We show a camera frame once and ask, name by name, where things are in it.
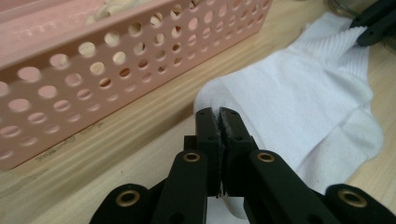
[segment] black plastic part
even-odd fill
[[[247,194],[244,209],[250,224],[274,223],[264,202],[255,194]]]
[[[113,189],[91,219],[91,224],[143,224],[150,219],[149,191],[126,184]]]
[[[355,18],[350,28],[358,26],[372,26],[380,21],[385,15],[388,15],[396,8],[394,0],[379,0],[367,7],[363,12]]]
[[[221,194],[221,138],[212,108],[202,109],[195,114],[195,134],[196,148],[208,157],[207,194],[219,196]]]
[[[248,155],[258,150],[240,115],[222,107],[219,111],[221,139],[226,148],[222,164],[223,190],[229,196],[244,197],[247,188]]]
[[[371,46],[376,44],[385,37],[390,37],[390,35],[394,33],[393,29],[395,26],[396,8],[364,31],[363,34],[359,36],[357,42],[360,46]]]
[[[273,223],[340,223],[316,193],[274,152],[251,152],[249,163],[248,183],[254,186],[250,193],[265,204]],[[261,215],[260,211],[250,212],[253,213],[248,217],[251,222]]]
[[[205,224],[207,157],[198,150],[177,154],[151,224]]]
[[[333,185],[327,188],[325,200],[343,223],[396,223],[396,216],[361,189],[344,184]]]

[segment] white cloth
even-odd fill
[[[365,28],[350,23],[324,14],[286,49],[209,81],[194,110],[237,111],[259,148],[279,154],[311,189],[345,182],[383,145],[370,112],[369,49],[356,45]]]

